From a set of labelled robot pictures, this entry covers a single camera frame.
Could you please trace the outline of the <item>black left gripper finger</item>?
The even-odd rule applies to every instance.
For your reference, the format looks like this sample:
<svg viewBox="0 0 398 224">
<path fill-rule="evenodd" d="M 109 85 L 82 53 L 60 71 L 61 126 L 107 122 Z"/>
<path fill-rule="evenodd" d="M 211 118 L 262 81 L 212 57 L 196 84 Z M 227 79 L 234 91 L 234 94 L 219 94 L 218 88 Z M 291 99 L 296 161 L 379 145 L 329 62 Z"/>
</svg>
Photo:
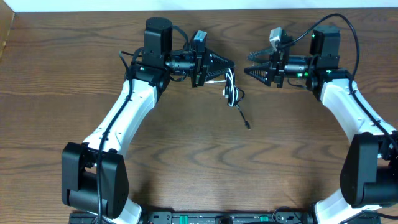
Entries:
<svg viewBox="0 0 398 224">
<path fill-rule="evenodd" d="M 211 80 L 213 80 L 213 79 L 215 79 L 215 78 L 217 78 L 219 76 L 226 75 L 227 73 L 230 73 L 231 71 L 232 71 L 232 69 L 230 69 L 230 68 L 224 68 L 224 69 L 221 69 L 221 70 L 209 71 L 205 75 L 205 81 L 206 82 L 211 81 Z"/>
<path fill-rule="evenodd" d="M 216 69 L 228 69 L 235 67 L 235 63 L 232 60 L 222 57 L 213 50 L 210 50 L 210 62 L 211 66 Z"/>
</svg>

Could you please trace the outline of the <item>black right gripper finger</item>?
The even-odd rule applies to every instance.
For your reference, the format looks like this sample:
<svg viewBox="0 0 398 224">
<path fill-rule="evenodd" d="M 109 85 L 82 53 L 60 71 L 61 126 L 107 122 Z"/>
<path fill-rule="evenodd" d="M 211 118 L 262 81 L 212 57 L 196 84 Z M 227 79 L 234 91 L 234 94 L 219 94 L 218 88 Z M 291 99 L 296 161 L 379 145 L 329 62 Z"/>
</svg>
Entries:
<svg viewBox="0 0 398 224">
<path fill-rule="evenodd" d="M 267 62 L 268 59 L 262 58 L 264 55 L 270 55 L 274 53 L 273 47 L 268 47 L 262 50 L 251 52 L 248 54 L 247 59 L 252 62 Z"/>
<path fill-rule="evenodd" d="M 244 73 L 249 75 L 266 86 L 271 86 L 273 70 L 270 62 L 262 63 L 244 69 Z"/>
</svg>

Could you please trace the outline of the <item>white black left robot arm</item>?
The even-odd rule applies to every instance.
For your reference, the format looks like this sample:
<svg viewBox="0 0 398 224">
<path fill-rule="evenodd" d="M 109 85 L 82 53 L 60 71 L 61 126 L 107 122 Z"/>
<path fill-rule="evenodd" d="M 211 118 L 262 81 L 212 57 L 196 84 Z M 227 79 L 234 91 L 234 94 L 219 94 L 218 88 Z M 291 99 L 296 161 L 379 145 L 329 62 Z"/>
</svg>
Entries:
<svg viewBox="0 0 398 224">
<path fill-rule="evenodd" d="M 198 87 L 232 74 L 234 62 L 209 49 L 202 30 L 174 50 L 177 30 L 163 17 L 146 20 L 144 46 L 124 64 L 123 88 L 115 104 L 83 142 L 70 142 L 63 149 L 62 202 L 78 210 L 70 223 L 138 223 L 142 209 L 129 198 L 124 158 L 142 120 L 170 82 L 190 78 L 192 87 Z"/>
</svg>

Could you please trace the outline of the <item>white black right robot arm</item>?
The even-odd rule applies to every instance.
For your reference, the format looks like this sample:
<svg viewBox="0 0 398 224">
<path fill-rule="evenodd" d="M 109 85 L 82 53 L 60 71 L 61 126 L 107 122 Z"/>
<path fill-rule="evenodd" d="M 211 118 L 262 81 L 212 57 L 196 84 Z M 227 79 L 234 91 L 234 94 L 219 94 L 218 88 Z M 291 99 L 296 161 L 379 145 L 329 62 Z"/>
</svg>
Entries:
<svg viewBox="0 0 398 224">
<path fill-rule="evenodd" d="M 397 203 L 397 130 L 362 96 L 353 74 L 340 68 L 339 29 L 316 26 L 310 34 L 309 55 L 292 55 L 293 38 L 280 27 L 271 30 L 270 46 L 250 53 L 254 65 L 244 72 L 279 88 L 290 78 L 305 80 L 304 89 L 332 112 L 349 140 L 339 189 L 300 222 L 377 223 L 378 210 Z"/>
</svg>

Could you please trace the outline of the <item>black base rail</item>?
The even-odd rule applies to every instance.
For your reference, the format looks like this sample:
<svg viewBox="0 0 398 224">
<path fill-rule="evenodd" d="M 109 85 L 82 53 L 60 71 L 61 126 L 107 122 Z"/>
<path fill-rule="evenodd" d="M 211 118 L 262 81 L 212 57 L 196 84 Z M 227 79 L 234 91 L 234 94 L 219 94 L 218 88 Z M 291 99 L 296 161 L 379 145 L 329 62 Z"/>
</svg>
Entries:
<svg viewBox="0 0 398 224">
<path fill-rule="evenodd" d="M 88 212 L 71 213 L 68 223 L 97 223 L 96 215 Z M 317 223 L 312 215 L 287 207 L 278 208 L 276 212 L 266 213 L 190 213 L 173 212 L 171 210 L 144 211 L 138 224 L 218 224 L 218 223 Z M 381 218 L 376 215 L 361 215 L 347 223 L 381 224 Z"/>
</svg>

